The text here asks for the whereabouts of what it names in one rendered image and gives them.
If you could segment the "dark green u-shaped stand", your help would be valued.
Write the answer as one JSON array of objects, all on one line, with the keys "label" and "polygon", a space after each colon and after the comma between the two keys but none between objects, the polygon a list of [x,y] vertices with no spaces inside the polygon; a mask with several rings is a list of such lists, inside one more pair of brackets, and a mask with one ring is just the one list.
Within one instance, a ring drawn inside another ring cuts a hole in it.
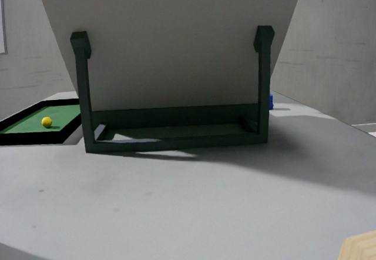
[{"label": "dark green u-shaped stand", "polygon": [[93,127],[88,74],[88,59],[90,59],[92,50],[87,31],[73,32],[70,42],[75,54],[80,115],[86,153],[155,151],[267,143],[270,109],[270,58],[274,34],[272,26],[258,25],[253,44],[255,51],[258,52],[257,125],[247,116],[239,116],[239,124],[248,133],[103,141],[109,127],[108,122],[100,123],[95,131]]}]

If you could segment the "yellow ball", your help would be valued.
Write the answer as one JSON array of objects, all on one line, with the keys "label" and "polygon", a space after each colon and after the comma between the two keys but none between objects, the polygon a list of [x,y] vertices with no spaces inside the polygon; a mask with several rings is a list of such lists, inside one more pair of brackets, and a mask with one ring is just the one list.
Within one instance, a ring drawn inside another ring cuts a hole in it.
[{"label": "yellow ball", "polygon": [[52,120],[49,117],[44,117],[43,120],[42,120],[42,125],[45,128],[48,128],[52,125]]}]

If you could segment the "green tray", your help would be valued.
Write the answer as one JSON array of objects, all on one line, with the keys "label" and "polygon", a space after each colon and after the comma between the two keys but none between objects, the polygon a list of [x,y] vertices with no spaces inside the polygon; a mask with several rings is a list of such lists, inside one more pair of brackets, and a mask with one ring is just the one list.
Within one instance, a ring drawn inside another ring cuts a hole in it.
[{"label": "green tray", "polygon": [[62,144],[81,124],[79,98],[40,101],[0,122],[0,146]]}]

